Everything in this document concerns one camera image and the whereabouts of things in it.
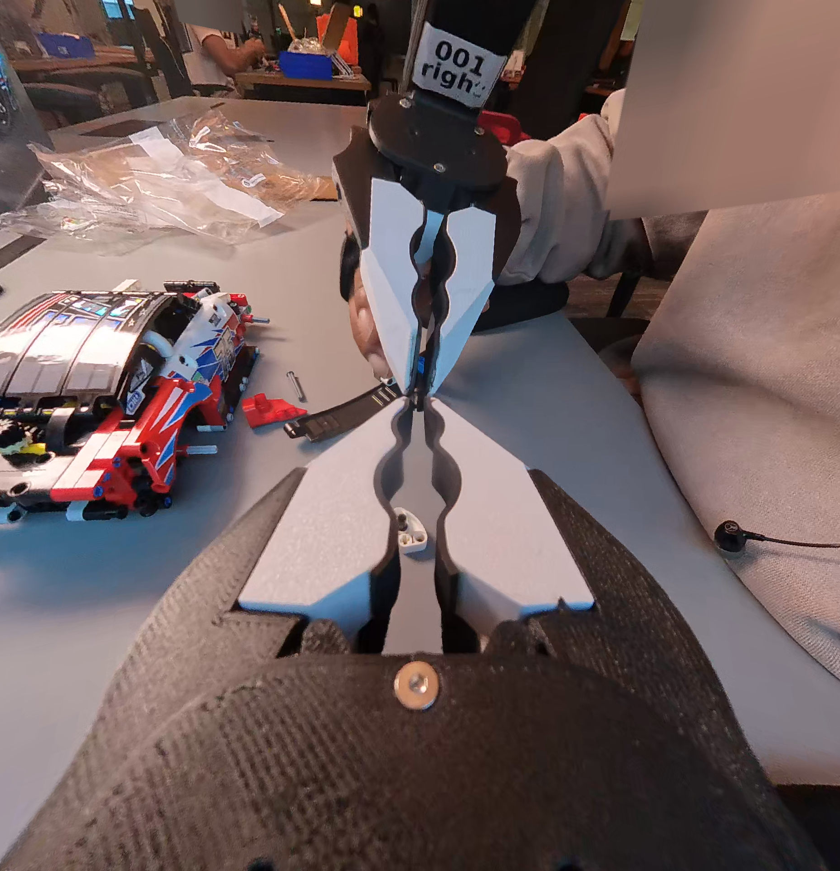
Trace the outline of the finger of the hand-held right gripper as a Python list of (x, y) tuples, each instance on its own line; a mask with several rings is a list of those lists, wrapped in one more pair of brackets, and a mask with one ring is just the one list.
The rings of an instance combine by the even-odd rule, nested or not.
[(415, 389), (423, 334), (415, 309), (421, 277), (410, 249), (424, 222), (424, 206), (399, 183), (371, 180), (369, 243), (361, 251), (361, 284), (392, 377), (406, 396)]
[(493, 289), (497, 219), (467, 207), (444, 222), (436, 255), (441, 278), (433, 292), (433, 326), (426, 348), (425, 392), (433, 396), (455, 366)]

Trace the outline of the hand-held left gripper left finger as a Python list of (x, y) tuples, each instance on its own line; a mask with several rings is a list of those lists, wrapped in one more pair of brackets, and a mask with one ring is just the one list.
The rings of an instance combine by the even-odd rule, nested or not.
[(350, 641), (382, 646), (400, 587), (392, 498), (412, 422), (398, 399), (306, 466), (240, 592), (243, 611), (326, 618)]

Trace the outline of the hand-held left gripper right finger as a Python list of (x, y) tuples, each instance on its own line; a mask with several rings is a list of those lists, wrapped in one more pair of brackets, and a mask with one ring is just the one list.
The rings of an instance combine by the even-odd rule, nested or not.
[(443, 641), (479, 641), (502, 623), (587, 611), (594, 596), (538, 485), (551, 480), (438, 399), (425, 404)]

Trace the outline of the white lego liftarm piece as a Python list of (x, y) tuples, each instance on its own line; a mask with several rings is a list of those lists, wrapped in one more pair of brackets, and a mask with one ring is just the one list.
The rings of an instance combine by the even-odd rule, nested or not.
[(419, 518), (404, 507), (394, 507), (394, 512), (396, 516), (400, 512), (406, 513), (410, 523), (410, 529), (408, 531), (400, 532), (397, 528), (396, 521), (396, 539), (399, 550), (404, 554), (423, 552), (428, 545), (429, 537), (426, 528)]

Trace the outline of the red lego piece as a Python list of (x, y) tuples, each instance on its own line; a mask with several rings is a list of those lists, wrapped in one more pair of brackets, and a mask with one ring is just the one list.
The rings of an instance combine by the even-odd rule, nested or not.
[(272, 398), (264, 394), (242, 399), (240, 407), (252, 430), (275, 423), (294, 421), (308, 414), (306, 408), (295, 406), (283, 398)]

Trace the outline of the lego race car model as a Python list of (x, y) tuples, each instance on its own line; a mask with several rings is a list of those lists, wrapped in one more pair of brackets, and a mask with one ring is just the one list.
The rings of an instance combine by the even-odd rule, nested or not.
[(214, 281), (40, 295), (0, 322), (0, 525), (151, 517), (173, 503), (189, 444), (226, 430), (265, 325)]

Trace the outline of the person's right forearm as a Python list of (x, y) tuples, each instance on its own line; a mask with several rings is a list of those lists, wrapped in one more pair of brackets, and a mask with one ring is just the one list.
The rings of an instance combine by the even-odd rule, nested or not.
[(554, 284), (587, 274), (649, 275), (654, 258), (640, 219), (612, 220), (606, 191), (625, 90), (548, 140), (526, 140), (508, 152), (517, 183), (521, 228), (498, 283)]

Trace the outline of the black lego panel assembly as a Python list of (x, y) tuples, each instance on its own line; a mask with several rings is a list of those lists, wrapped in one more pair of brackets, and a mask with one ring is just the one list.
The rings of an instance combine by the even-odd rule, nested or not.
[(310, 415), (288, 421), (283, 431), (291, 439), (322, 443), (357, 429), (380, 410), (399, 403), (403, 393), (394, 377), (380, 378), (379, 383), (360, 396)]

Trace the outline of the lego set box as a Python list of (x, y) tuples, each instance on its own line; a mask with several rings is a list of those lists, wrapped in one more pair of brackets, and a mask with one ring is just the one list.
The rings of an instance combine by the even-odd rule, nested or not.
[(45, 202), (44, 169), (31, 145), (52, 147), (0, 41), (0, 213)]

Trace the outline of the person's right hand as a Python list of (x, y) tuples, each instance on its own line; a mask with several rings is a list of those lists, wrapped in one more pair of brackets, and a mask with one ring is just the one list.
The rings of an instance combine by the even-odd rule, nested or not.
[(362, 294), (354, 294), (349, 300), (349, 322), (354, 341), (362, 357), (371, 366), (374, 376), (390, 379), (391, 367), (383, 353), (371, 307)]

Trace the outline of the small blue bin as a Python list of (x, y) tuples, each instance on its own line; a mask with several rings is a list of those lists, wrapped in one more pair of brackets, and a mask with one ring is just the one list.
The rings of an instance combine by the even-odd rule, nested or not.
[(96, 58), (96, 50), (88, 36), (46, 31), (36, 31), (34, 36), (44, 54), (51, 59), (88, 60)]
[(278, 68), (292, 80), (331, 81), (334, 65), (317, 38), (295, 39), (278, 54)]

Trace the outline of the clear plastic bags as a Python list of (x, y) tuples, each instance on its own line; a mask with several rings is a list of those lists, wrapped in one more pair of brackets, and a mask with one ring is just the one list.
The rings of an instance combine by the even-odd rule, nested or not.
[(337, 199), (330, 177), (289, 166), (269, 139), (218, 108), (102, 147), (30, 151), (46, 199), (0, 212), (0, 229), (40, 239), (132, 247), (182, 232), (240, 245), (302, 202)]

